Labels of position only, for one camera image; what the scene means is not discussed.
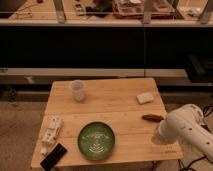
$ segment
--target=green plate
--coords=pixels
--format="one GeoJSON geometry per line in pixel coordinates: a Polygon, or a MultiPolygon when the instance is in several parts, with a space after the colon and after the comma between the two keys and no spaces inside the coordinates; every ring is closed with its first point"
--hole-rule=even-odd
{"type": "Polygon", "coordinates": [[[109,156],[115,144],[112,129],[102,122],[86,125],[78,136],[78,148],[89,160],[101,160],[109,156]]]}

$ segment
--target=white cup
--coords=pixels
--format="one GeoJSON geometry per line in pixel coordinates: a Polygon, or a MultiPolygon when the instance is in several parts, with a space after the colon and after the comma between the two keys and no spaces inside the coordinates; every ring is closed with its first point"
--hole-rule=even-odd
{"type": "Polygon", "coordinates": [[[72,91],[73,98],[80,102],[85,99],[85,85],[82,80],[71,81],[69,88],[72,91]]]}

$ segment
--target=small box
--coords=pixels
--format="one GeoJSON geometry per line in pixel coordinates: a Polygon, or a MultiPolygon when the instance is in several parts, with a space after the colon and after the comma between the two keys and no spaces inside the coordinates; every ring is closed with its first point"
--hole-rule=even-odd
{"type": "Polygon", "coordinates": [[[150,92],[145,92],[145,93],[139,94],[136,97],[140,104],[149,103],[149,102],[154,101],[154,97],[153,97],[152,93],[150,93],[150,92]]]}

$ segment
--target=gray floor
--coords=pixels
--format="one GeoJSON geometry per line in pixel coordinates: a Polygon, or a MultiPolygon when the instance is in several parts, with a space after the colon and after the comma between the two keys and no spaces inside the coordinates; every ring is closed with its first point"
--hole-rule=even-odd
{"type": "MultiPolygon", "coordinates": [[[[15,100],[11,100],[8,92],[0,93],[0,171],[30,171],[30,162],[35,141],[41,126],[48,91],[18,91],[15,100]]],[[[213,102],[213,94],[204,92],[161,92],[167,111],[171,111],[183,104],[194,103],[201,108],[213,102]]],[[[213,114],[206,119],[213,131],[213,114]]],[[[184,164],[202,156],[197,149],[184,140],[179,140],[183,149],[184,164]]],[[[213,165],[203,160],[193,165],[198,171],[213,170],[213,165]]],[[[164,161],[158,171],[176,171],[177,161],[164,161]]]]}

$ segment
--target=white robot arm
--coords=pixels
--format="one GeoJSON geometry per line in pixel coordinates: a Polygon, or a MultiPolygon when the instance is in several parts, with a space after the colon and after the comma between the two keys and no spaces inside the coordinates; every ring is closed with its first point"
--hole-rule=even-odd
{"type": "Polygon", "coordinates": [[[159,123],[156,133],[167,144],[174,143],[180,136],[213,160],[213,134],[200,126],[203,118],[198,106],[187,104],[168,113],[159,123]]]}

